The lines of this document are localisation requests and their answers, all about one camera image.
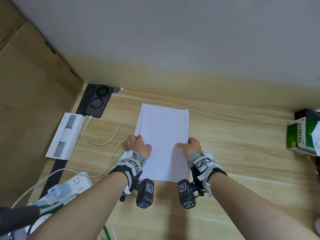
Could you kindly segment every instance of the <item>light wood desk surface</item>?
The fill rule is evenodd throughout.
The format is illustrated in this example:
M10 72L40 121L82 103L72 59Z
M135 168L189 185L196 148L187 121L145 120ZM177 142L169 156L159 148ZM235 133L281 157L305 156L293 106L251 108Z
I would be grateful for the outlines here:
M189 109L189 136L197 138L230 177L313 228L314 217L320 215L319 184L308 159L286 149L286 122L293 120L293 113L124 90L112 95L101 118L92 119L86 139L104 143L120 123L130 124L133 134L142 103ZM128 133L129 128L123 125L105 146L88 144L79 136L66 167L89 175L101 173L114 147ZM109 168L123 151L119 146ZM39 180L49 175L53 163L54 160L47 161ZM60 183L73 176L65 171ZM131 196L117 203L110 223L118 239L243 239L213 197L199 197L196 207L185 210L179 202L176 183L154 183L154 201L149 208L138 208ZM30 202L38 199L43 186L34 190Z

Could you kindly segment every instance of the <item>white paper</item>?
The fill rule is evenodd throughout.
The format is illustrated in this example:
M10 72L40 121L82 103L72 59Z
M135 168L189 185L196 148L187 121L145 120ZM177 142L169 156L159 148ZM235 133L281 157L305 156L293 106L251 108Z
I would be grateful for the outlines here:
M189 110L142 104L136 136L141 134L152 152L140 178L178 182L188 179L188 165L177 143L188 143Z
M311 132L312 142L317 156L320 156L320 121Z

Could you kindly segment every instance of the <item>human arm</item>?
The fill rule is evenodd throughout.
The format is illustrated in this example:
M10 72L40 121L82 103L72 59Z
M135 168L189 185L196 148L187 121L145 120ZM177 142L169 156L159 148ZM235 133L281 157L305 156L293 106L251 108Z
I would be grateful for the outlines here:
M194 138L178 144L186 158L201 153ZM276 205L223 173L214 173L207 181L213 196L246 240L319 239L311 230L286 215Z
M141 136L130 135L126 144L128 150L150 156L152 148ZM53 214L28 239L96 239L127 185L124 173L111 173Z

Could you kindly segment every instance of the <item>white wall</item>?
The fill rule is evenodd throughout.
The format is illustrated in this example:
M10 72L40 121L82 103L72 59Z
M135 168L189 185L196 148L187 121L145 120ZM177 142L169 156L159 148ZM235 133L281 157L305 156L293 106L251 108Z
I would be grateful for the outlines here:
M320 86L320 0L12 0L61 53Z

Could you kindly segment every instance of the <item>person's left hand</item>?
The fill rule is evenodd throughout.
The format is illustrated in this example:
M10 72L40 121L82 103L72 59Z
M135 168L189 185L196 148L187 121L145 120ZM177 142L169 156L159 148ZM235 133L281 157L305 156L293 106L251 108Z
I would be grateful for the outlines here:
M144 144L142 135L138 135L138 136L130 135L125 142L127 144L128 151L134 150L144 158L150 157L152 146L150 144L147 144L147 145Z

